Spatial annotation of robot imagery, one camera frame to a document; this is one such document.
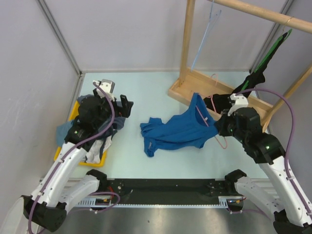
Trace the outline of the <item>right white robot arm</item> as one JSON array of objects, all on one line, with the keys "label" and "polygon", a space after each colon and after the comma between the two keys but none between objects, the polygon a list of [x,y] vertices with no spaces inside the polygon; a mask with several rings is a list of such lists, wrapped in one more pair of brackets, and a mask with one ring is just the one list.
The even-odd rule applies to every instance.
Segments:
[{"label": "right white robot arm", "polygon": [[273,219],[273,227],[278,234],[310,234],[312,204],[286,162],[286,152],[280,141],[263,132],[257,111],[250,107],[239,108],[232,113],[222,111],[215,126],[220,136],[234,137],[241,143],[245,153],[267,175],[278,198],[254,184],[240,169],[225,176],[225,191],[229,195],[247,197]]}]

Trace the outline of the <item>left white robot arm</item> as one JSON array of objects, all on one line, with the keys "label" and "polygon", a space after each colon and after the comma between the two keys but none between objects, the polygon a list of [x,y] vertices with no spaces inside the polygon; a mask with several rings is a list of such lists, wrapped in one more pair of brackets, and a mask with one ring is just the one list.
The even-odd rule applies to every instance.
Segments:
[{"label": "left white robot arm", "polygon": [[36,223],[50,232],[55,232],[72,208],[86,196],[108,193],[107,175],[96,169],[88,171],[70,189],[65,189],[65,185],[93,143],[112,128],[117,117],[128,118],[133,105],[125,95],[120,95],[119,102],[115,98],[93,95],[75,103],[77,114],[57,159],[31,195],[23,196],[23,213],[29,224]]}]

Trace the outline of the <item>pink wire hanger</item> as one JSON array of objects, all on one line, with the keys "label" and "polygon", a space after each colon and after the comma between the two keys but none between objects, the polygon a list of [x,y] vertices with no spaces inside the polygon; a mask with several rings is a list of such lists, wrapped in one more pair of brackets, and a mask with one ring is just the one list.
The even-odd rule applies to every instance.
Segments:
[{"label": "pink wire hanger", "polygon": [[[214,81],[215,81],[215,86],[216,86],[217,83],[218,83],[218,74],[214,73],[214,74],[211,75],[211,78],[212,78],[212,77],[215,77]],[[214,110],[214,112],[216,113],[216,107],[215,107],[215,104],[214,104],[214,101],[213,101],[213,95],[208,96],[208,98],[210,98],[211,104],[212,104],[212,107],[213,107],[213,110]],[[196,110],[197,110],[197,112],[199,113],[199,115],[201,116],[201,118],[202,118],[202,120],[204,121],[205,125],[206,125],[207,127],[209,127],[209,125],[208,125],[208,123],[207,123],[208,118],[203,116],[203,114],[201,113],[200,109],[199,109],[197,106],[196,106]],[[227,147],[228,147],[228,142],[227,142],[227,140],[226,140],[225,137],[223,137],[223,139],[224,139],[224,141],[225,141],[225,145],[223,145],[223,144],[219,141],[219,139],[218,139],[216,136],[214,136],[214,139],[218,142],[218,144],[220,145],[220,147],[221,147],[222,149],[224,149],[224,150],[227,149]]]}]

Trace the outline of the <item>blue tank top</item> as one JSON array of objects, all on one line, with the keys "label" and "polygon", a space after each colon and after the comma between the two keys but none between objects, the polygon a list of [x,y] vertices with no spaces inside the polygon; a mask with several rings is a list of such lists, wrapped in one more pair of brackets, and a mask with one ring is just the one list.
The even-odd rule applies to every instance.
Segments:
[{"label": "blue tank top", "polygon": [[[207,117],[207,127],[196,110],[200,109]],[[184,147],[203,148],[205,142],[218,134],[214,126],[215,120],[209,114],[203,98],[193,93],[188,109],[172,116],[166,123],[160,118],[149,118],[147,123],[141,123],[141,135],[144,141],[144,152],[153,157],[156,150],[177,150]]]}]

